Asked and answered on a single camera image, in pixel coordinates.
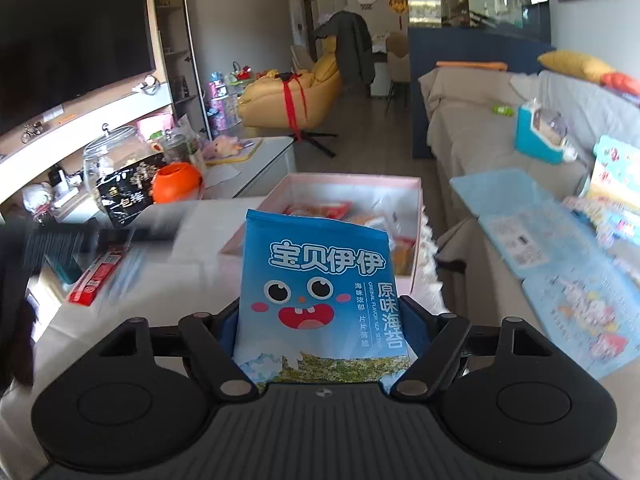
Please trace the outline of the red long snack packet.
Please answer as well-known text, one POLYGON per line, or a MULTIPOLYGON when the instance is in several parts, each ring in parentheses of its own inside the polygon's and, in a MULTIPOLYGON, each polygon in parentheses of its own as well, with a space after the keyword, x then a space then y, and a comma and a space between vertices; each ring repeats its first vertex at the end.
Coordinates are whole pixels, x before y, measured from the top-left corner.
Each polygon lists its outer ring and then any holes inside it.
POLYGON ((90 307, 126 255, 127 249, 123 247, 112 247, 104 252, 88 266, 68 293, 66 300, 76 306, 90 307))

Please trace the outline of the yellow snack packet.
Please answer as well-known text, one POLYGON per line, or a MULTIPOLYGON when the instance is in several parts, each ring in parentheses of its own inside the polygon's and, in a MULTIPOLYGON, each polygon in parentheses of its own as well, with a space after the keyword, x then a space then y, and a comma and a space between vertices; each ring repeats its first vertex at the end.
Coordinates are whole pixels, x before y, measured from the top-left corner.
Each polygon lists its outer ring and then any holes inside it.
POLYGON ((392 255, 394 273, 396 275, 410 275, 416 252, 416 241, 410 238, 395 236, 390 239, 390 254, 392 255))

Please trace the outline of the blue seaweed snack bag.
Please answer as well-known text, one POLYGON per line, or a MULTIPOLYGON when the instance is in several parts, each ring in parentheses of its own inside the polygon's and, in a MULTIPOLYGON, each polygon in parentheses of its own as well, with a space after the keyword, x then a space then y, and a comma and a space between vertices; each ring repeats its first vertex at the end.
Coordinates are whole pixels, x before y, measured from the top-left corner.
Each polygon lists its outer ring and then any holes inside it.
POLYGON ((249 211, 233 359, 258 388, 377 382, 390 390, 411 358, 387 233, 249 211))

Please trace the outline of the red white snack bag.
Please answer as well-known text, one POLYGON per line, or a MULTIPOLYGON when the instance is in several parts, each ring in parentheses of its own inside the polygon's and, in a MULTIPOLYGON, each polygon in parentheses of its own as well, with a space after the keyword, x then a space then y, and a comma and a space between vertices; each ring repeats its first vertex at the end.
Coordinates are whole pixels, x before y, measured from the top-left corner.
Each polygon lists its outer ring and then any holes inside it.
POLYGON ((349 213, 351 202, 292 203, 283 211, 287 216, 342 220, 349 213))

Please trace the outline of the round bread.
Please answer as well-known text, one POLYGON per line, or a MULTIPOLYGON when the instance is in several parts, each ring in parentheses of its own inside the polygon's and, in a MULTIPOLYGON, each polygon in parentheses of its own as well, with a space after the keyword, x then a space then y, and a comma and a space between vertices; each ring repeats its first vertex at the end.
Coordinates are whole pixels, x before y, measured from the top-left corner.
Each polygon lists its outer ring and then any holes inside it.
POLYGON ((416 240, 416 222, 408 216, 398 214, 396 211, 371 211, 363 212, 362 214, 350 214, 346 220, 350 223, 385 232, 388 236, 388 244, 390 244, 390 239, 395 236, 416 240))

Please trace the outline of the black tea box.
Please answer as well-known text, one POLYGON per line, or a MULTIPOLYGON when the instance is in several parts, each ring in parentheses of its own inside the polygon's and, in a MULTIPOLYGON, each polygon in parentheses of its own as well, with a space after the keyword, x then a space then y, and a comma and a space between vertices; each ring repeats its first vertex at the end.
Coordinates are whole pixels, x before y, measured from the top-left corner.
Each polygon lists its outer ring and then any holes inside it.
POLYGON ((96 181, 99 205, 113 226, 128 226, 146 207, 154 204, 152 181, 157 171, 165 166, 163 154, 156 153, 96 181))

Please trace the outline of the large glass jar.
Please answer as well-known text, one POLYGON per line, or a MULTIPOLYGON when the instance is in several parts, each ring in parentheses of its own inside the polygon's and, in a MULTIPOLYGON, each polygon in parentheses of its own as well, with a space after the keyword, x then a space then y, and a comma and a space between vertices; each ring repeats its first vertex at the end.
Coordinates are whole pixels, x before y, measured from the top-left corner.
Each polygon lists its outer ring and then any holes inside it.
POLYGON ((114 171, 122 169, 151 154, 136 126, 121 126, 110 130, 102 125, 102 136, 85 146, 84 182, 87 191, 100 204, 98 184, 114 171))

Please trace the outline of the pink cardboard box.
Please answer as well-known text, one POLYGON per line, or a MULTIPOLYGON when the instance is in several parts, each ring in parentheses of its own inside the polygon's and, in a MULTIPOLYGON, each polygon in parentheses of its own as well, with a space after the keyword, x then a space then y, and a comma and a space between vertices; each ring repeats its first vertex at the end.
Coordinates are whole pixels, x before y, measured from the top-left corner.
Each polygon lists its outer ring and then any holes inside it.
POLYGON ((416 284, 424 234, 418 178, 289 174, 219 251, 260 278, 283 278, 293 292, 307 278, 356 282, 395 274, 398 294, 416 284))

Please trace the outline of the blue cartoon play mat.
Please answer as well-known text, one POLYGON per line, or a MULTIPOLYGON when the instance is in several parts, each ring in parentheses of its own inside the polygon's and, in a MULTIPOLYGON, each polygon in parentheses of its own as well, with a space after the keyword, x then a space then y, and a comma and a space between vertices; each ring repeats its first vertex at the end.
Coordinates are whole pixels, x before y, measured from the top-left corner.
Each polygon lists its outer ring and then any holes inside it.
POLYGON ((521 169, 450 184, 556 346, 597 379, 638 359, 638 288, 582 222, 521 169))

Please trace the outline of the orange pumpkin container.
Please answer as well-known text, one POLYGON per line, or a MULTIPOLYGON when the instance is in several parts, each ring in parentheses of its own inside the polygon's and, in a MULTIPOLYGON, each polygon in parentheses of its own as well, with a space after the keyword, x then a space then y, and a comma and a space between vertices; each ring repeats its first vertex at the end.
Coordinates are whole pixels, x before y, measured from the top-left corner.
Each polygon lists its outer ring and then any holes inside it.
POLYGON ((190 162, 172 162, 157 170, 152 180, 156 204, 197 200, 203 191, 203 177, 190 162))

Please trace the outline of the white coffee table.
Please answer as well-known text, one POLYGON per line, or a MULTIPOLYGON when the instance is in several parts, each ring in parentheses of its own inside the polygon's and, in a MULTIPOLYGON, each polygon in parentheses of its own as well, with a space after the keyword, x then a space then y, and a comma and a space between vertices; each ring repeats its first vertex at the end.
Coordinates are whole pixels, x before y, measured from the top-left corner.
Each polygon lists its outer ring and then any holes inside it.
POLYGON ((296 171, 293 140, 270 136, 255 140, 248 159, 225 162, 207 169, 204 200, 268 195, 291 172, 296 171))

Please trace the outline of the television screen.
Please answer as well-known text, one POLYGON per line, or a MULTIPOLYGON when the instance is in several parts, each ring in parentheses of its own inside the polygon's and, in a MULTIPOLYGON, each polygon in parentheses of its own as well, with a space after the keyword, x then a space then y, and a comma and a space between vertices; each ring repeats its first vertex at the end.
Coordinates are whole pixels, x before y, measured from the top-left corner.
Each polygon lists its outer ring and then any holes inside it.
POLYGON ((1 0, 1 131, 155 70, 146 0, 1 0))

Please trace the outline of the grey covered sofa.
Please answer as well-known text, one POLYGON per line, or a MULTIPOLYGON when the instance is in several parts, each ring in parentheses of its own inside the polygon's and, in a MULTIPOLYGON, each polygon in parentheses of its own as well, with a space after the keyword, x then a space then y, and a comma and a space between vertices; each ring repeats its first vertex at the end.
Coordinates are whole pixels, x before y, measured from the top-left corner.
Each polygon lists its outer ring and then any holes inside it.
POLYGON ((449 180, 467 174, 520 168, 557 200, 576 195, 593 165, 601 136, 639 145, 639 107, 591 82, 544 70, 537 75, 476 68, 435 68, 419 78, 428 120, 426 144, 437 160, 446 225, 468 215, 449 180), (527 101, 561 113, 570 128, 576 162, 550 165, 518 152, 515 118, 492 109, 517 110, 527 101))

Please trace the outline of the dark coat on stand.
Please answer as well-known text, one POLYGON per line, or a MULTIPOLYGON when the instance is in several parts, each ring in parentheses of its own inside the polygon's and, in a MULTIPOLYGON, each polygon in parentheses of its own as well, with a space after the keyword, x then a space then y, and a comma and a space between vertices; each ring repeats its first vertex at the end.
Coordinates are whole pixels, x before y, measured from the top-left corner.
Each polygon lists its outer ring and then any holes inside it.
POLYGON ((314 30, 314 38, 335 38, 337 67, 345 84, 372 84, 375 77, 372 38, 367 22, 357 13, 335 12, 314 30))

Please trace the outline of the blue fish tank cabinet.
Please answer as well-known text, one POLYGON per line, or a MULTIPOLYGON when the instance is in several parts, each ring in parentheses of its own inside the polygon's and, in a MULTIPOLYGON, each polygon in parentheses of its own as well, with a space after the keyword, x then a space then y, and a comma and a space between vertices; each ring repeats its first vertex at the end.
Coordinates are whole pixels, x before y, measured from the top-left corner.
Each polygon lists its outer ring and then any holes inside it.
POLYGON ((408 0, 412 156, 430 158, 419 78, 438 61, 503 62, 509 70, 541 71, 553 49, 549 0, 408 0))

